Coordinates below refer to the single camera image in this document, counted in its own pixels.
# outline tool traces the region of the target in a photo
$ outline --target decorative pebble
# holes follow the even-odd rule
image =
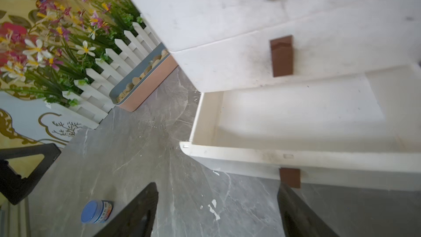
[[[134,85],[134,86],[136,86],[139,82],[140,82],[140,78],[139,77],[133,77],[133,79],[132,79],[132,84]]]

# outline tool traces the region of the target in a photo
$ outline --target wall mural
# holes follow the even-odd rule
[[[28,34],[33,24],[42,17],[37,16],[36,2],[44,0],[0,1],[0,66],[7,63],[3,41],[10,31]],[[1,77],[1,89],[30,88],[30,84],[13,82]],[[45,106],[35,95],[15,91],[0,92],[0,150],[23,146],[55,143],[60,149],[77,134],[82,125],[63,117]],[[9,160],[15,172],[27,177],[42,161],[43,155],[25,156]],[[0,194],[0,206],[5,198]]]

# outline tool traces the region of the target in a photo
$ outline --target painted wall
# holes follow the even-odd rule
[[[0,10],[5,15],[0,23],[11,22],[10,15],[28,22],[28,14],[37,9],[36,0],[1,0]],[[0,78],[0,88],[21,82],[6,83]],[[44,143],[55,143],[63,148],[81,129],[82,125],[55,113],[40,99],[12,92],[0,92],[0,150]],[[27,177],[43,159],[43,155],[26,156],[9,160],[9,165],[22,177]],[[0,205],[5,198],[0,194]]]

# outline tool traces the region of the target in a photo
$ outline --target gold decorative pattern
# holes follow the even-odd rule
[[[19,88],[22,87],[24,89],[29,89],[28,86],[25,86],[23,82],[18,82],[20,83],[20,86],[16,85],[16,84],[8,84],[7,82],[5,82],[3,79],[0,78],[0,88],[2,89],[15,89],[15,88]],[[23,101],[30,101],[30,100],[34,100],[37,97],[33,94],[29,94],[29,93],[19,93],[19,92],[14,92],[14,91],[5,91],[6,93],[10,94],[11,96],[14,96],[20,100]]]
[[[66,141],[66,140],[64,140],[64,139],[61,139],[61,138],[58,138],[58,137],[56,137],[55,135],[53,135],[51,132],[50,132],[50,130],[48,129],[48,126],[47,125],[45,125],[45,124],[43,124],[43,122],[41,121],[42,120],[42,118],[44,117],[44,116],[46,116],[47,114],[52,114],[52,115],[55,115],[55,116],[61,116],[61,114],[58,114],[58,113],[43,113],[43,114],[41,114],[40,116],[39,116],[39,118],[38,118],[38,123],[42,126],[42,127],[44,127],[45,128],[45,132],[50,136],[50,137],[52,137],[52,138],[54,138],[54,139],[58,139],[58,140],[60,140],[60,141],[63,141],[63,142],[65,142],[65,143],[68,143],[68,141]]]
[[[0,109],[0,133],[10,139],[22,139],[22,145],[38,143],[34,139],[17,133],[12,127],[12,117],[3,109]]]

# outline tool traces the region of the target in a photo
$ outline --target white daisy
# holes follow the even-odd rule
[[[27,63],[25,64],[25,66],[29,66],[29,67],[32,67],[34,69],[36,69],[38,67],[42,67],[42,68],[45,67],[45,60],[36,61],[34,59],[34,57],[32,57],[32,56],[27,56],[27,59],[28,60],[27,60]]]
[[[15,66],[15,64],[13,64],[13,62],[8,61],[5,65],[3,65],[0,68],[0,71],[4,72],[4,76],[8,75],[9,78],[14,79],[13,81],[16,82],[17,80],[21,80],[21,81],[25,81],[26,77],[25,77],[25,71],[26,71],[26,67],[20,68],[19,66]]]
[[[46,58],[52,58],[53,55],[51,53],[49,53],[46,50],[43,50],[43,41],[40,39],[37,39],[36,44],[35,45],[32,41],[25,39],[25,43],[26,45],[29,47],[28,50],[24,50],[22,51],[22,53],[24,55],[30,56],[33,55],[35,53],[37,53],[37,59],[38,62],[42,61],[44,59],[44,57]]]
[[[96,48],[95,47],[88,48],[86,40],[83,41],[83,47],[79,45],[75,45],[75,47],[76,49],[78,49],[77,53],[79,55],[88,54],[88,55],[91,55],[92,57],[95,57],[95,53],[93,53],[91,50],[95,50]]]

